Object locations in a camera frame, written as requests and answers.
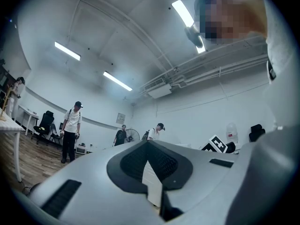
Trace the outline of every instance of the wooden floor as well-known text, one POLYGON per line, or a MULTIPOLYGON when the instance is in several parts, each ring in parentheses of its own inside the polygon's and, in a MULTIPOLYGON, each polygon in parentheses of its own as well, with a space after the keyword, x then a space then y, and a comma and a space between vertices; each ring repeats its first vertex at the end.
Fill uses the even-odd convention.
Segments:
POLYGON ((19 183, 15 175, 14 165, 14 136, 11 134, 0 133, 0 164, 7 178, 8 183, 14 189, 22 191, 24 186, 32 187, 33 185, 43 182, 46 178, 55 174, 58 170, 69 163, 62 164, 62 148, 55 145, 46 144, 39 141, 36 144, 36 138, 30 139, 31 134, 25 136, 20 134, 19 143, 19 163, 23 183, 19 183))

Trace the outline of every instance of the desk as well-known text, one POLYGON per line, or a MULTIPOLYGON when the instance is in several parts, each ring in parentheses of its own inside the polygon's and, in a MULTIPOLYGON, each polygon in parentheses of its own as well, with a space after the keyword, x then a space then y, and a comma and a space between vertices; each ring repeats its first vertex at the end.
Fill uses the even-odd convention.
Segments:
MULTIPOLYGON (((27 136, 27 133, 28 133, 28 127, 29 127, 31 118, 35 118, 35 119, 38 120, 38 116, 37 116, 36 114, 34 114, 32 111, 30 111, 27 107, 24 107, 24 106, 19 105, 19 109, 24 110, 24 112, 27 113, 27 114, 29 115, 28 122, 27 122, 27 126, 26 126, 26 132, 25 132, 25 136, 27 136)), ((25 117, 25 114, 23 115, 23 119, 22 119, 21 126, 23 126, 24 117, 25 117)))
POLYGON ((14 160, 15 160, 15 173, 17 175, 17 179, 19 182, 22 181, 20 174, 20 166, 19 166, 19 139, 20 132, 24 131, 24 129, 16 124, 5 112, 3 116, 6 118, 6 121, 0 120, 0 133, 12 133, 15 135, 14 138, 14 160))

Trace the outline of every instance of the fluorescent light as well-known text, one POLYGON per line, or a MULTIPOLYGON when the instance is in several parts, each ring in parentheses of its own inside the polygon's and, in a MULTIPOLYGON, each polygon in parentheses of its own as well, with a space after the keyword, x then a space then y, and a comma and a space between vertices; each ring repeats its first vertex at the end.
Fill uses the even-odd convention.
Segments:
POLYGON ((116 79, 115 77, 111 76, 108 72, 104 72, 103 75, 107 78, 109 78, 110 80, 114 81, 115 83, 117 83, 118 85, 122 86, 123 88, 127 89, 128 91, 131 91, 132 88, 128 87, 127 85, 125 85, 124 83, 122 83, 121 81, 119 81, 118 79, 116 79))
POLYGON ((61 49, 63 52, 69 54, 70 56, 72 56, 73 58, 77 59, 78 61, 80 61, 81 56, 76 54, 75 52, 67 49, 66 47, 64 47, 63 45, 55 42, 54 45, 58 48, 61 49))
POLYGON ((188 12, 186 6, 182 3, 181 0, 178 0, 172 3, 172 6, 178 12, 179 16, 182 18, 183 22, 187 27, 191 27, 194 23, 194 20, 191 14, 188 12))
POLYGON ((205 47, 204 47, 204 43, 203 43, 203 41, 202 41, 202 37, 201 37, 201 36, 199 36, 199 37, 200 37, 200 40, 201 40, 201 42, 202 42, 202 44, 203 44, 203 47, 202 47, 202 48, 199 48, 199 47, 196 46, 196 49, 197 49, 198 53, 202 53, 202 52, 205 52, 206 49, 205 49, 205 47))

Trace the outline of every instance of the electric fan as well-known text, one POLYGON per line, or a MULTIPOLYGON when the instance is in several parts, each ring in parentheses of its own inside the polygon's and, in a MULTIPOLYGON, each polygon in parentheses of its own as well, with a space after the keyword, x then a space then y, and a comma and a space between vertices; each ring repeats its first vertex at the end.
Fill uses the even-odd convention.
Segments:
POLYGON ((134 129, 127 129, 126 131, 127 139, 125 139, 125 143, 135 142, 140 140, 140 135, 134 129))

